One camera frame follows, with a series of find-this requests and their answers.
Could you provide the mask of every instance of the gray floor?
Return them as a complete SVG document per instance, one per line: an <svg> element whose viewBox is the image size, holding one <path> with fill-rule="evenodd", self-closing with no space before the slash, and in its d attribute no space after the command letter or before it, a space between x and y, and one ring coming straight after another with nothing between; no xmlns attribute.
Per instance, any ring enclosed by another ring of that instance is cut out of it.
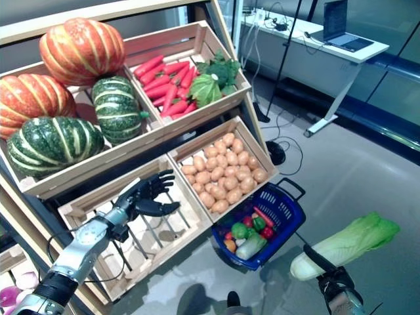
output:
<svg viewBox="0 0 420 315"><path fill-rule="evenodd" d="M271 88L269 82L257 81L263 107ZM396 221L402 231L393 242L346 268L369 312L384 302L376 315L418 314L420 168L335 124L305 138L303 131L316 117L299 112L294 119L293 106L278 99L276 104L270 112L272 121L261 127L275 125L277 114L286 109L278 120L285 125L281 133L293 137L303 149L302 168L290 177L306 190L300 204L307 219L300 233L316 243L370 211ZM271 139L278 130L263 129L263 133ZM301 154L292 143L286 156L279 170L292 173ZM327 314L317 281L299 282L289 272L301 247L302 242L292 236L265 266L244 272L221 261L206 233L130 290L114 305L112 314L221 314L233 289L253 314Z"/></svg>

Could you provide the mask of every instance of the shopping basket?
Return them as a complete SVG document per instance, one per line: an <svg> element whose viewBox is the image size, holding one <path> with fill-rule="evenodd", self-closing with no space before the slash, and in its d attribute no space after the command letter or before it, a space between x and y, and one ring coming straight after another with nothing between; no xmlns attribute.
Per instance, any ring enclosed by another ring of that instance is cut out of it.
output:
<svg viewBox="0 0 420 315"><path fill-rule="evenodd" d="M300 192L298 197L293 197L289 192L280 187L283 182L288 182ZM295 182L283 178L277 184L268 183L231 210L212 227L212 233L217 246L234 264L256 270L263 265L277 250L291 237L291 235L306 220L302 207L298 200L305 195L305 191ZM224 244L224 236L233 224L241 222L246 216L254 212L253 206L257 206L274 223L275 233L268 243L253 257L245 261L231 253Z"/></svg>

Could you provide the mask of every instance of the squash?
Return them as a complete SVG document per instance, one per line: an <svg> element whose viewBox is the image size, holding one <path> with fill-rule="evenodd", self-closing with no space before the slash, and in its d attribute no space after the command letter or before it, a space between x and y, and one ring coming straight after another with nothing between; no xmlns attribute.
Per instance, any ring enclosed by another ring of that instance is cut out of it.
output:
<svg viewBox="0 0 420 315"><path fill-rule="evenodd" d="M92 98L100 129L111 144L140 134L142 118L147 113L138 110L129 80L118 75L101 79L93 86Z"/></svg>
<svg viewBox="0 0 420 315"><path fill-rule="evenodd" d="M67 85L92 85L117 72L125 60L123 40L110 25L72 18L52 27L39 41L48 70Z"/></svg>
<svg viewBox="0 0 420 315"><path fill-rule="evenodd" d="M72 94L49 75L8 75L0 79L0 137L3 139L31 118L74 115Z"/></svg>
<svg viewBox="0 0 420 315"><path fill-rule="evenodd" d="M7 153L23 175L44 177L83 161L104 147L92 123L71 117L38 117L7 140Z"/></svg>

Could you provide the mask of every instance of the white desk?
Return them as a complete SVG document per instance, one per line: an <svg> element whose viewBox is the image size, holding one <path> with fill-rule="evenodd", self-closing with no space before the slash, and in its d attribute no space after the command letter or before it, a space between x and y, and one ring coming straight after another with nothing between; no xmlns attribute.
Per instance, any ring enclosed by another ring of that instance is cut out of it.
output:
<svg viewBox="0 0 420 315"><path fill-rule="evenodd" d="M277 18L278 23L285 22L284 15L271 12L270 17ZM279 45L278 41L274 41L274 39L280 38L282 43L287 41L293 18L286 16L286 19L289 24L287 31L277 31L269 28L269 21L266 21L266 24L259 23L260 30L257 44L260 47L263 62L276 66L280 65L284 46ZM254 17L249 16L245 25L249 28L253 25L253 21ZM284 75L335 98L325 117L305 131L305 135L308 137L337 118L335 112L356 79L362 64L389 48L389 45L373 41L370 46L356 52L349 52L324 45L304 35L304 32L311 34L320 30L323 30L321 25L299 19L296 21L291 38L292 42L283 68ZM249 48L249 46L244 47L243 51L248 51ZM254 60L256 59L255 51L251 53L251 57Z"/></svg>

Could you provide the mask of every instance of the green striped pumpkin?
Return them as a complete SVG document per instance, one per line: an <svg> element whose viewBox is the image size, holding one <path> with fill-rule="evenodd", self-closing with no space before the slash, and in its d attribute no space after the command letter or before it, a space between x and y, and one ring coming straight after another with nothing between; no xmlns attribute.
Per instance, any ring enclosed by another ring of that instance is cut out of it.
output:
<svg viewBox="0 0 420 315"><path fill-rule="evenodd" d="M104 137L90 122L60 116L28 120L7 140L12 165L37 178L83 161L103 147Z"/></svg>
<svg viewBox="0 0 420 315"><path fill-rule="evenodd" d="M133 87L121 76L101 79L92 89L93 104L100 129L113 145L140 134L142 117Z"/></svg>

